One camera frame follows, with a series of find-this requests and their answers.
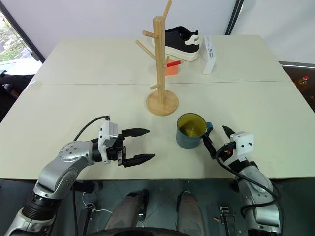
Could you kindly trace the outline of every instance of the wooden mug tree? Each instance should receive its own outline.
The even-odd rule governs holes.
[[[149,56],[156,61],[157,84],[150,87],[156,91],[150,93],[147,98],[148,110],[157,116],[167,116],[172,114],[178,108],[178,98],[171,91],[165,90],[165,69],[169,56],[165,59],[165,19],[167,17],[172,0],[169,0],[163,16],[155,16],[153,18],[153,33],[143,31],[144,36],[154,38],[155,55],[153,55],[138,40],[136,44],[140,46]]]

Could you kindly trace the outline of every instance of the bottle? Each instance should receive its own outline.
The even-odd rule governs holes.
[[[306,87],[307,87],[307,80],[309,78],[310,77],[308,75],[305,75],[301,79],[298,79],[298,80],[296,80],[294,82],[295,86],[300,90],[300,92],[303,92],[306,89]]]

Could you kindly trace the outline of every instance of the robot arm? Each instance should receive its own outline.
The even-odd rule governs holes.
[[[214,154],[215,149],[209,137],[203,137],[203,141],[211,156],[217,159],[222,167],[236,175],[238,189],[245,202],[241,213],[245,218],[249,235],[279,235],[281,225],[273,185],[254,162],[248,161],[248,154],[253,151],[254,147],[253,134],[235,133],[227,126],[223,126],[223,128],[230,138],[230,142],[216,154]],[[257,182],[262,187],[245,178]]]
[[[85,167],[101,161],[108,164],[111,160],[117,160],[118,165],[129,167],[140,165],[154,157],[154,154],[141,154],[126,159],[123,144],[125,137],[141,136],[148,132],[146,129],[128,129],[118,134],[117,124],[111,123],[108,116],[100,128],[98,139],[66,144],[39,174],[31,196],[24,208],[18,211],[5,236],[20,235],[22,232],[29,232],[29,235],[48,235],[61,200]]]

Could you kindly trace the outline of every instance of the white shoe sole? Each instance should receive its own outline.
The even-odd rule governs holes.
[[[169,55],[175,56],[179,59],[183,59],[186,61],[193,61],[199,57],[199,50],[194,53],[186,53],[181,50],[165,46],[165,54],[169,54]]]

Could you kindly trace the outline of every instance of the mug handle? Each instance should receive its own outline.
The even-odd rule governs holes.
[[[210,132],[213,130],[213,125],[212,125],[211,122],[206,122],[206,127],[207,127],[207,130],[206,130],[205,135],[206,135],[206,136],[209,136],[209,135],[210,135]]]

